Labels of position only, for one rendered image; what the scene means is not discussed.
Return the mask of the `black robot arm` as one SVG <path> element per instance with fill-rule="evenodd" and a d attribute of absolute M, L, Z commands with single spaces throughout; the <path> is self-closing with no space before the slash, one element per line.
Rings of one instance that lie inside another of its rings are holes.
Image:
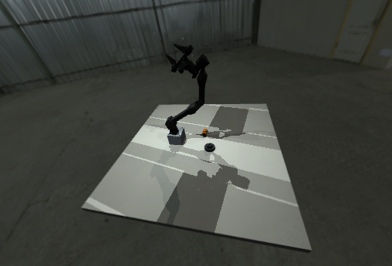
<path fill-rule="evenodd" d="M 190 62 L 185 59 L 186 61 L 182 61 L 181 64 L 178 66 L 178 72 L 182 74 L 184 69 L 187 71 L 187 67 L 190 65 Z M 177 121 L 184 118 L 187 115 L 192 115 L 196 113 L 196 111 L 204 105 L 204 91 L 205 91 L 205 83 L 208 77 L 208 74 L 205 72 L 205 67 L 209 64 L 207 57 L 203 54 L 197 59 L 196 65 L 194 64 L 188 72 L 190 72 L 193 78 L 196 78 L 198 75 L 198 85 L 199 85 L 199 100 L 192 103 L 186 110 L 182 111 L 181 113 L 177 114 L 176 116 L 170 116 L 167 118 L 165 123 L 166 127 L 170 130 L 169 134 L 176 135 L 178 133 L 177 128 Z M 199 72 L 199 70 L 201 70 Z"/>

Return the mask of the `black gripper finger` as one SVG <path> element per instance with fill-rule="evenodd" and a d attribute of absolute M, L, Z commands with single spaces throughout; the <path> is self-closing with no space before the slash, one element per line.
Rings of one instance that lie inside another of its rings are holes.
<path fill-rule="evenodd" d="M 182 45 L 177 45 L 177 44 L 174 44 L 174 46 L 176 46 L 178 49 L 180 49 L 182 51 L 182 53 L 184 53 L 188 47 L 188 46 L 182 46 Z"/>
<path fill-rule="evenodd" d="M 166 57 L 169 59 L 169 61 L 171 62 L 171 68 L 174 66 L 174 64 L 176 63 L 176 60 L 172 59 L 169 55 L 166 55 Z"/>

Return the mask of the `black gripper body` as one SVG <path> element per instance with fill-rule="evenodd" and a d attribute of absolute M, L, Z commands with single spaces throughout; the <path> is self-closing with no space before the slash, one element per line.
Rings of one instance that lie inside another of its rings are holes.
<path fill-rule="evenodd" d="M 193 47 L 191 45 L 189 45 L 186 49 L 186 51 L 184 52 L 184 55 L 181 57 L 181 59 L 178 61 L 178 63 L 175 63 L 173 68 L 171 69 L 172 72 L 176 72 L 178 69 L 178 66 L 181 64 L 182 61 L 186 61 L 185 59 L 187 59 L 190 62 L 190 65 L 187 67 L 188 70 L 190 70 L 190 68 L 194 65 L 193 61 L 188 59 L 187 56 L 189 56 L 191 54 L 193 50 Z M 191 66 L 191 67 L 190 67 Z"/>

